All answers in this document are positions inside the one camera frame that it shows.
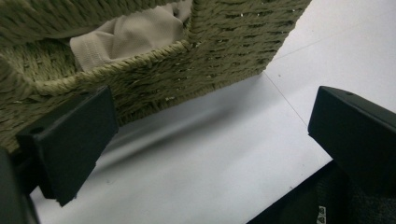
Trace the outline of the green woven basket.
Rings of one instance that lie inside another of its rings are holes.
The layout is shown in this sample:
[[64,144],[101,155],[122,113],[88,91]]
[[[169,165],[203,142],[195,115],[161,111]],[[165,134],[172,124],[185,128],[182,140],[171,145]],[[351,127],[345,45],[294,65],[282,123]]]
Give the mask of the green woven basket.
[[71,97],[110,87],[119,125],[261,73],[312,0],[192,0],[181,40],[90,72],[56,35],[176,0],[0,0],[0,147]]

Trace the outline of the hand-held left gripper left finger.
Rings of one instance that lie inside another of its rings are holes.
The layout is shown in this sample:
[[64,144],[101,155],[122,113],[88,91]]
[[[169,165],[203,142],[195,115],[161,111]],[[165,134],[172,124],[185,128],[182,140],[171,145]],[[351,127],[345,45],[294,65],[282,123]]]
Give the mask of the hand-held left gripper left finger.
[[40,188],[61,206],[72,201],[118,132],[111,90],[84,91],[16,134],[22,190]]

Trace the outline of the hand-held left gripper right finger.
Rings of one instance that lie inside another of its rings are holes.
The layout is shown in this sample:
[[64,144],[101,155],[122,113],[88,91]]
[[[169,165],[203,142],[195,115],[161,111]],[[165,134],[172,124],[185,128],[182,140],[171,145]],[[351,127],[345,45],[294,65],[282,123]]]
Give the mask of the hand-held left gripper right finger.
[[396,114],[359,95],[318,88],[308,134],[367,194],[396,197]]

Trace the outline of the beige garment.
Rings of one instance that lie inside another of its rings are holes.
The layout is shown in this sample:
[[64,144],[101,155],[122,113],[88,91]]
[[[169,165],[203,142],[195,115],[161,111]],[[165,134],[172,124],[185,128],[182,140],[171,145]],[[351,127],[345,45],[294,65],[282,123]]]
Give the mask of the beige garment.
[[192,0],[135,12],[107,21],[84,35],[72,37],[70,47],[83,71],[118,62],[183,38]]

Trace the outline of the dark cloth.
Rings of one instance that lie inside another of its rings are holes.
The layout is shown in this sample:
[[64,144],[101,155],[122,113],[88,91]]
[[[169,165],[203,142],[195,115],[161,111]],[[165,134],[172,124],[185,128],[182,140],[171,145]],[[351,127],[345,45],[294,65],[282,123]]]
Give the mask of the dark cloth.
[[396,224],[396,198],[365,194],[330,162],[247,224]]

